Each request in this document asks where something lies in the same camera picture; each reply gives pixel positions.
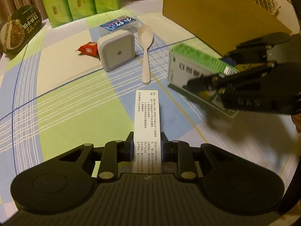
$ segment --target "spoon handle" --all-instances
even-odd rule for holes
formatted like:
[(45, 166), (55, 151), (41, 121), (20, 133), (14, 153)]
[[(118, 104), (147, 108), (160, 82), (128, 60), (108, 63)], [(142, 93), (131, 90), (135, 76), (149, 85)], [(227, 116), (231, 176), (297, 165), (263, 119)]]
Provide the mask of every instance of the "spoon handle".
[(142, 64), (142, 82), (143, 84), (149, 84), (151, 82), (151, 73), (150, 73), (150, 65), (148, 62), (148, 52), (147, 48), (144, 49), (143, 53), (143, 64)]

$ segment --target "table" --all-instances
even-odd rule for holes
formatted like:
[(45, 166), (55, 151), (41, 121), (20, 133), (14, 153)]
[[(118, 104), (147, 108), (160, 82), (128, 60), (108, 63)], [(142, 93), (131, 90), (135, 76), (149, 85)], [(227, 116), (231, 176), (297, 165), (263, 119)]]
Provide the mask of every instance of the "table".
[[(10, 184), (16, 174), (83, 143), (104, 146), (133, 131), (137, 89), (158, 89), (161, 131), (191, 146), (211, 143), (281, 176), (287, 188), (297, 163), (296, 131), (289, 116), (240, 111), (233, 119), (196, 104), (168, 87), (169, 50), (182, 42), (215, 57), (215, 51), (162, 16), (163, 0), (127, 2), (121, 9), (42, 30), (16, 56), (0, 61), (0, 222), (16, 212)], [(142, 48), (111, 72), (78, 55), (97, 41), (98, 26), (135, 16), (154, 31), (149, 50), (151, 83), (141, 82)]]

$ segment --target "yellow line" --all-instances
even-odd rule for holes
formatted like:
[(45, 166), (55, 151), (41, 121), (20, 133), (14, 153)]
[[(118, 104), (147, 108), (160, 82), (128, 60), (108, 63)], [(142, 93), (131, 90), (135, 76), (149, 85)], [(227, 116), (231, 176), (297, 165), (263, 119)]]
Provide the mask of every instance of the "yellow line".
[(167, 96), (174, 102), (174, 104), (178, 107), (178, 109), (183, 113), (183, 115), (187, 118), (187, 120), (190, 122), (190, 124), (195, 128), (195, 130), (198, 132), (198, 134), (201, 136), (201, 138), (204, 140), (204, 142), (208, 143), (207, 139), (204, 137), (204, 135), (201, 133), (201, 131), (197, 128), (197, 126), (193, 123), (192, 119), (187, 115), (187, 113), (183, 110), (183, 108), (176, 102), (176, 100), (170, 95), (170, 93), (162, 85), (162, 83), (157, 79), (157, 77), (155, 77), (152, 72), (150, 74), (156, 80), (156, 82), (159, 84), (159, 86), (163, 89), (163, 91), (167, 94)]

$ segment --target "spoon bowl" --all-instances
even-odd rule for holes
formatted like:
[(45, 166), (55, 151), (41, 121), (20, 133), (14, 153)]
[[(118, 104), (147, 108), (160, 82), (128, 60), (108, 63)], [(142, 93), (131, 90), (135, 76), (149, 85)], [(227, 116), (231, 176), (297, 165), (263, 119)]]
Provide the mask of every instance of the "spoon bowl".
[(154, 39), (153, 30), (148, 25), (141, 25), (138, 29), (138, 40), (141, 47), (143, 47), (143, 64), (142, 64), (142, 82), (144, 84), (149, 84), (151, 82), (151, 72), (148, 62), (148, 52), (147, 49), (151, 46)]

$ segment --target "blue line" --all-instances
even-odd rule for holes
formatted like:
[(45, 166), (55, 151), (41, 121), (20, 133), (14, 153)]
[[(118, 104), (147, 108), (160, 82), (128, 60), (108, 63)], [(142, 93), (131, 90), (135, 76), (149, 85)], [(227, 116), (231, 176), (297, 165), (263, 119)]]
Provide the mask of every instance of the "blue line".
[[(191, 37), (191, 38), (188, 38), (188, 39), (185, 39), (185, 40), (181, 40), (181, 41), (177, 41), (177, 42), (174, 42), (174, 43), (165, 45), (165, 46), (157, 47), (157, 48), (154, 48), (154, 49), (152, 49), (152, 50), (149, 50), (148, 52), (153, 52), (153, 51), (156, 51), (156, 50), (158, 50), (158, 49), (161, 49), (161, 48), (164, 48), (164, 47), (169, 47), (169, 46), (172, 46), (172, 45), (174, 45), (174, 44), (181, 43), (181, 42), (183, 42), (183, 41), (187, 41), (187, 40), (194, 39), (194, 38), (196, 38), (196, 37), (194, 36), (194, 37)], [(137, 55), (135, 55), (135, 57), (138, 57), (138, 56), (141, 56), (141, 55), (143, 55), (143, 53), (137, 54)], [(30, 102), (32, 102), (32, 101), (38, 99), (39, 97), (42, 97), (42, 96), (44, 96), (44, 95), (47, 94), (47, 93), (50, 93), (50, 92), (52, 92), (52, 91), (54, 91), (54, 90), (56, 90), (56, 89), (58, 89), (58, 88), (60, 88), (60, 87), (63, 87), (63, 86), (65, 86), (65, 85), (67, 85), (67, 84), (69, 84), (69, 83), (71, 83), (71, 82), (74, 82), (74, 81), (76, 81), (76, 80), (78, 80), (78, 79), (81, 79), (81, 78), (83, 78), (83, 77), (85, 77), (85, 76), (91, 75), (91, 74), (93, 74), (93, 73), (95, 73), (95, 72), (97, 72), (97, 71), (100, 71), (100, 70), (102, 70), (102, 69), (97, 69), (97, 70), (94, 70), (94, 71), (92, 71), (92, 72), (90, 72), (90, 73), (87, 73), (87, 74), (85, 74), (85, 75), (82, 75), (82, 76), (80, 76), (80, 77), (78, 77), (78, 78), (75, 78), (75, 79), (73, 79), (73, 80), (71, 80), (71, 81), (68, 81), (68, 82), (66, 82), (66, 83), (64, 83), (64, 84), (62, 84), (62, 85), (60, 85), (60, 86), (58, 86), (58, 87), (56, 87), (56, 88), (53, 88), (53, 89), (51, 89), (51, 90), (49, 90), (49, 91), (47, 91), (47, 92), (45, 92), (45, 93), (43, 93), (43, 94), (41, 94), (41, 95), (35, 97), (35, 98), (33, 98), (32, 100), (29, 100), (28, 102), (26, 102), (26, 103), (20, 105), (19, 107), (15, 108), (15, 109), (12, 109), (12, 111), (11, 111), (10, 113), (8, 113), (6, 116), (0, 118), (0, 121), (2, 121), (2, 120), (3, 120), (5, 117), (7, 117), (8, 115), (12, 114), (14, 111), (16, 111), (16, 110), (22, 108), (22, 107), (25, 106), (26, 104), (29, 104)]]
[(23, 55), (21, 63), (20, 63), (19, 71), (18, 71), (18, 74), (17, 74), (16, 85), (15, 85), (14, 95), (13, 95), (13, 106), (11, 108), (11, 142), (12, 142), (12, 145), (13, 145), (13, 157), (14, 157), (14, 166), (15, 166), (16, 175), (17, 175), (17, 168), (16, 168), (15, 151), (14, 151), (14, 124), (13, 124), (13, 120), (14, 120), (14, 100), (15, 100), (15, 93), (16, 93), (16, 88), (17, 88), (18, 77), (19, 77), (20, 69), (21, 69), (21, 66), (22, 66), (22, 63), (23, 63), (23, 59), (24, 59), (27, 47), (28, 47), (28, 44), (26, 46), (24, 55)]

